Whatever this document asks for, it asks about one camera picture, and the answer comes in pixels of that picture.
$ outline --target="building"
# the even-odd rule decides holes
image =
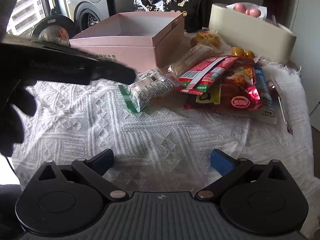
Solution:
[[[41,0],[17,0],[9,19],[7,33],[27,36],[44,17]]]

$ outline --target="silver screw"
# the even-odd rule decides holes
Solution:
[[[125,196],[125,192],[123,190],[114,190],[110,193],[112,198],[123,198]]]
[[[201,190],[198,192],[198,196],[200,198],[211,198],[213,197],[213,193],[210,190]]]

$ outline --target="open cardboard box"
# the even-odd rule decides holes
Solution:
[[[115,14],[70,39],[71,47],[146,71],[167,65],[184,35],[176,12]]]

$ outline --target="washing machine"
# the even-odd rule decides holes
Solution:
[[[70,18],[80,31],[115,14],[114,0],[67,0]]]

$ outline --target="pink egg-shaped object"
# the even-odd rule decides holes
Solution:
[[[242,3],[236,3],[233,9],[238,12],[245,13],[247,8]]]
[[[261,11],[258,9],[251,9],[250,10],[250,16],[252,17],[259,17],[261,15]]]

